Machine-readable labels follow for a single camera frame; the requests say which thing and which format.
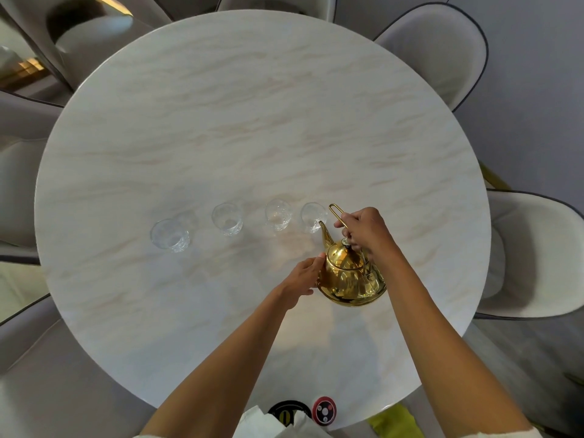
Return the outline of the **person's right hand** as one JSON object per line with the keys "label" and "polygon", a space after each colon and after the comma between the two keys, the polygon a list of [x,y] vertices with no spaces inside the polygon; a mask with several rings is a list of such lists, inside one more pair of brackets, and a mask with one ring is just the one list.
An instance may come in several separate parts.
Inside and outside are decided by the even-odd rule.
{"label": "person's right hand", "polygon": [[366,221],[366,249],[363,250],[367,256],[378,265],[386,265],[398,258],[402,259],[404,256],[379,211],[375,207],[366,207],[362,210],[365,210],[366,214],[362,220]]}

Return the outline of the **person's left hand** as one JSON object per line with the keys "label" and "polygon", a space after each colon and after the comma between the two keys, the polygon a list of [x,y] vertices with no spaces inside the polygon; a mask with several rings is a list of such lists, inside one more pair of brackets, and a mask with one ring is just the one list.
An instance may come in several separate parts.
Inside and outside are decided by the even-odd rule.
{"label": "person's left hand", "polygon": [[289,275],[276,287],[275,292],[278,294],[279,301],[282,302],[287,310],[294,308],[300,297],[312,294],[303,293],[303,263],[305,260],[298,263]]}

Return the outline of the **gold metal teapot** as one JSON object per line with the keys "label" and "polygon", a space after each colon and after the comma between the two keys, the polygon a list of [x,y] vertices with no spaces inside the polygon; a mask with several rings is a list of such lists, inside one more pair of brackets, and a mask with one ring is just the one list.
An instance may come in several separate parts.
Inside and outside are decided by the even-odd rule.
{"label": "gold metal teapot", "polygon": [[328,299],[347,307],[367,305],[382,296],[387,285],[377,267],[362,251],[355,251],[348,238],[334,241],[321,220],[326,258],[319,272],[317,289]]}

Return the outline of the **person's left forearm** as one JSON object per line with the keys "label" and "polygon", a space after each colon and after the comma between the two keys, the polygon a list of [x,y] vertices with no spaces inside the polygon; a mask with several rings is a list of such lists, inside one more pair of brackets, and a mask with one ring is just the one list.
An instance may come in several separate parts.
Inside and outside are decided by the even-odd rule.
{"label": "person's left forearm", "polygon": [[275,287],[172,391],[137,438],[232,438],[287,311],[311,293]]}

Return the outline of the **person's right forearm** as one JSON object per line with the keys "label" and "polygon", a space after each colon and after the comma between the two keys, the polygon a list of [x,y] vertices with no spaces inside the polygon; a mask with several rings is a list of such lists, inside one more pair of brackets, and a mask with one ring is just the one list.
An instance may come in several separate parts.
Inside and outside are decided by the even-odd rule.
{"label": "person's right forearm", "polygon": [[373,252],[434,415],[447,438],[533,427],[489,368],[450,325],[398,246]]}

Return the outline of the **clear textured glass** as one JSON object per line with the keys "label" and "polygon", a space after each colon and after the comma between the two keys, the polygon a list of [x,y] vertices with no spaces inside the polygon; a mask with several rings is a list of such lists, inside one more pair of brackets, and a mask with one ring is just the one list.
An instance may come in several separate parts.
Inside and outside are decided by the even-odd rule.
{"label": "clear textured glass", "polygon": [[150,240],[158,249],[180,253],[191,244],[187,228],[177,218],[157,221],[150,229]]}
{"label": "clear textured glass", "polygon": [[314,234],[320,230],[320,222],[326,223],[328,210],[315,201],[303,205],[300,211],[300,220],[304,232]]}
{"label": "clear textured glass", "polygon": [[231,202],[221,203],[215,206],[211,218],[215,227],[226,236],[239,234],[244,225],[241,208]]}
{"label": "clear textured glass", "polygon": [[281,198],[270,200],[265,206],[267,224],[275,231],[280,232],[288,227],[293,211],[289,203]]}

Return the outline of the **red round badge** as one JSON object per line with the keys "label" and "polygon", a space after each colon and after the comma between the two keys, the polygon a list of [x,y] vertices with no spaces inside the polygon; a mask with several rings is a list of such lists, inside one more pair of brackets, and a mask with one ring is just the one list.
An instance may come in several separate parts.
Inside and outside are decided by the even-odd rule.
{"label": "red round badge", "polygon": [[335,421],[337,412],[336,403],[331,397],[320,396],[312,405],[311,418],[317,425],[329,427]]}

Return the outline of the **black round badge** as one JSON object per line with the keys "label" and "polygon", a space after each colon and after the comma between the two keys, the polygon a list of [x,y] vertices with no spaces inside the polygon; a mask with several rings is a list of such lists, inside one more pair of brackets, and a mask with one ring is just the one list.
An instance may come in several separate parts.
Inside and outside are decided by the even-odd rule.
{"label": "black round badge", "polygon": [[276,418],[283,426],[294,425],[296,412],[302,412],[307,418],[312,419],[311,409],[301,401],[289,399],[274,404],[268,414]]}

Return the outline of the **gold metal chair leg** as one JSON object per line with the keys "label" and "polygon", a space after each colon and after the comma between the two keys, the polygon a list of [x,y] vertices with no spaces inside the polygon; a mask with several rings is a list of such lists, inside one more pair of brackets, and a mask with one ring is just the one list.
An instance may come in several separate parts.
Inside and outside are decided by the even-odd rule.
{"label": "gold metal chair leg", "polygon": [[500,178],[496,173],[490,170],[483,162],[478,161],[482,177],[488,189],[510,191],[512,188]]}

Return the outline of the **white shirt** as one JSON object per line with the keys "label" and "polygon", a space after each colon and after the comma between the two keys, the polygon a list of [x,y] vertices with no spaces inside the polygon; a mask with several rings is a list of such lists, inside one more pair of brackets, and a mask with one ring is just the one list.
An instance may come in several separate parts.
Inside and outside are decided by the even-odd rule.
{"label": "white shirt", "polygon": [[[296,412],[294,425],[283,426],[272,415],[263,413],[255,406],[241,416],[232,438],[334,438],[323,427]],[[475,433],[463,438],[543,438],[540,431],[532,427],[527,431],[486,434]]]}

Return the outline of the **yellow-green cloth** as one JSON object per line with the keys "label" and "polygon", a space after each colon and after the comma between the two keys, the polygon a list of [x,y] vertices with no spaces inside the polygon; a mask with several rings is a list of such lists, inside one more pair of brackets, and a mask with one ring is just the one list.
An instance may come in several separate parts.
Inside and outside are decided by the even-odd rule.
{"label": "yellow-green cloth", "polygon": [[406,406],[395,404],[366,420],[378,438],[425,438]]}

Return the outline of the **white upholstered chair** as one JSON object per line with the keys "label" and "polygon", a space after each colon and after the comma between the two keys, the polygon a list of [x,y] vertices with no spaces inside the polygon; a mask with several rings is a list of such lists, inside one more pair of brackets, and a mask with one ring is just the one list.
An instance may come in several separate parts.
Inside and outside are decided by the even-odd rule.
{"label": "white upholstered chair", "polygon": [[475,89],[489,58],[487,37],[478,22],[446,2],[409,9],[374,42],[422,77],[452,112]]}
{"label": "white upholstered chair", "polygon": [[220,0],[217,12],[256,9],[302,14],[332,23],[337,0]]}
{"label": "white upholstered chair", "polygon": [[157,0],[0,0],[0,18],[72,92],[107,58],[172,22]]}
{"label": "white upholstered chair", "polygon": [[40,265],[34,229],[36,181],[63,108],[0,89],[0,262]]}
{"label": "white upholstered chair", "polygon": [[133,438],[154,412],[88,356],[50,295],[0,323],[0,438]]}
{"label": "white upholstered chair", "polygon": [[555,198],[487,189],[491,256],[475,319],[533,320],[584,309],[584,214]]}

